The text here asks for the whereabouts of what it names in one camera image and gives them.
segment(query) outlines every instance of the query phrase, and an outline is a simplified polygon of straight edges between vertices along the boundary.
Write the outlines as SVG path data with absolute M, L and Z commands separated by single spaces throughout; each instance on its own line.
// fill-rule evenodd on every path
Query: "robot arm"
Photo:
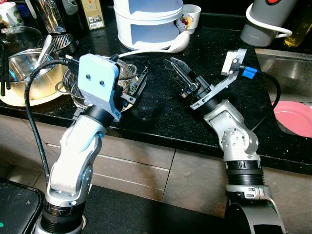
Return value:
M 61 154 L 51 170 L 35 234 L 81 232 L 93 162 L 102 147 L 105 128 L 121 118 L 122 88 L 117 85 L 118 75 L 118 65 L 109 59 L 91 54 L 80 57 L 78 87 L 93 105 L 60 141 Z
M 241 113 L 228 100 L 218 97 L 236 80 L 245 53 L 244 49 L 227 53 L 221 73 L 227 77 L 215 87 L 180 60 L 171 58 L 165 65 L 181 86 L 180 95 L 191 103 L 193 110 L 203 114 L 218 135 L 228 177 L 225 217 L 231 229 L 243 234 L 284 234 L 271 189 L 264 185 L 260 156 L 256 153 L 258 138 L 245 126 Z

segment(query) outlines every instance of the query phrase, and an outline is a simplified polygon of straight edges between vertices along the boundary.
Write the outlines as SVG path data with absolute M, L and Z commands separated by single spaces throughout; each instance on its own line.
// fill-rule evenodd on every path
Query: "small box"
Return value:
M 81 0 L 89 29 L 104 27 L 104 19 L 99 0 Z

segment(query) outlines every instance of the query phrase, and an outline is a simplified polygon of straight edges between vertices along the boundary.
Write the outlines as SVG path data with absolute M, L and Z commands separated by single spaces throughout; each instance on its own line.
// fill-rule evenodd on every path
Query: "black countertop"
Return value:
M 254 48 L 239 38 L 240 32 L 229 29 L 200 28 L 191 35 L 190 44 L 173 56 L 185 61 L 209 83 L 224 79 L 220 75 L 228 50 L 245 48 L 245 64 L 259 68 Z M 106 27 L 89 32 L 80 40 L 76 56 L 86 53 L 109 56 L 126 52 L 117 39 L 114 20 Z M 223 157 L 214 131 L 177 95 L 175 84 L 164 70 L 163 59 L 169 54 L 144 54 L 124 58 L 138 67 L 149 67 L 147 85 L 139 103 L 123 113 L 119 123 L 108 129 L 111 136 L 128 138 L 171 148 Z M 248 128 L 254 127 L 270 109 L 270 99 L 262 80 L 251 81 L 239 76 L 224 90 L 227 98 L 244 116 Z M 76 110 L 70 96 L 61 96 L 49 103 L 32 107 L 37 121 L 68 127 Z M 24 108 L 12 107 L 0 101 L 0 114 L 27 118 Z M 255 133 L 259 138 L 258 153 L 262 165 L 291 172 L 312 175 L 312 139 L 282 132 L 274 116 L 268 118 Z

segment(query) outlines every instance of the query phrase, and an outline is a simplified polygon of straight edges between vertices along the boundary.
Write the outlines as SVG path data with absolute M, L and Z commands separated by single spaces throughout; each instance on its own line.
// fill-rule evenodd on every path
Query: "black cable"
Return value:
M 273 76 L 271 76 L 271 75 L 269 75 L 269 74 L 267 74 L 267 73 L 265 73 L 265 72 L 259 71 L 259 70 L 257 71 L 257 73 L 258 73 L 259 75 L 262 75 L 263 77 L 269 79 L 270 81 L 272 81 L 273 84 L 274 84 L 275 87 L 276 87 L 276 98 L 275 98 L 275 101 L 274 101 L 274 103 L 273 103 L 273 105 L 272 105 L 272 108 L 274 109 L 274 108 L 277 106 L 277 104 L 278 104 L 278 102 L 279 102 L 279 99 L 280 99 L 280 97 L 281 97 L 281 87 L 280 87 L 280 85 L 279 85 L 277 79 L 275 79 Z M 269 117 L 271 114 L 272 114 L 272 112 L 267 113 L 267 114 L 252 128 L 252 131 L 254 131 L 257 127 L 259 127 L 259 125 L 260 125 L 267 117 Z
M 117 62 L 119 58 L 119 54 L 113 54 L 112 56 L 109 57 L 109 60 Z
M 48 61 L 48 62 L 41 64 L 31 73 L 31 75 L 29 77 L 29 81 L 28 81 L 26 88 L 25 88 L 26 112 L 27 112 L 32 130 L 34 132 L 34 136 L 35 136 L 37 145 L 38 145 L 38 149 L 39 149 L 39 153 L 40 153 L 40 157 L 41 157 L 41 161 L 42 161 L 42 165 L 43 165 L 43 171 L 45 174 L 46 184 L 48 184 L 48 181 L 49 181 L 50 171 L 49 171 L 47 158 L 45 156 L 44 148 L 42 145 L 42 141 L 41 141 L 41 138 L 40 138 L 40 135 L 39 135 L 39 132 L 38 132 L 35 120 L 34 120 L 34 116 L 33 116 L 33 113 L 31 112 L 31 109 L 30 109 L 29 92 L 30 92 L 30 86 L 33 83 L 34 78 L 37 76 L 37 74 L 40 72 L 41 69 L 46 68 L 46 67 L 51 66 L 51 65 L 56 65 L 56 64 L 66 65 L 66 62 L 67 61 L 64 59 L 56 59 L 56 60 L 51 60 L 51 61 Z

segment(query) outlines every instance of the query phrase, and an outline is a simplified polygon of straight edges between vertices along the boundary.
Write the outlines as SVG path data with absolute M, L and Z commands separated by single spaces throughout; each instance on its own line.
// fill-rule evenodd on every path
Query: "beige cabinet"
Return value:
M 44 123 L 37 123 L 37 128 L 42 140 L 59 156 L 59 141 L 66 128 Z M 93 184 L 162 200 L 174 153 L 167 147 L 105 136 L 94 162 Z
M 60 154 L 66 128 L 37 123 L 49 164 Z M 0 162 L 40 170 L 41 160 L 29 122 L 0 116 Z M 106 136 L 94 162 L 92 183 L 179 207 L 223 216 L 224 162 L 200 155 Z M 264 168 L 286 230 L 312 231 L 312 176 Z
M 42 169 L 42 163 L 35 137 L 20 118 L 0 115 L 0 159 L 19 167 L 35 171 Z M 53 165 L 57 155 L 43 142 L 49 163 Z

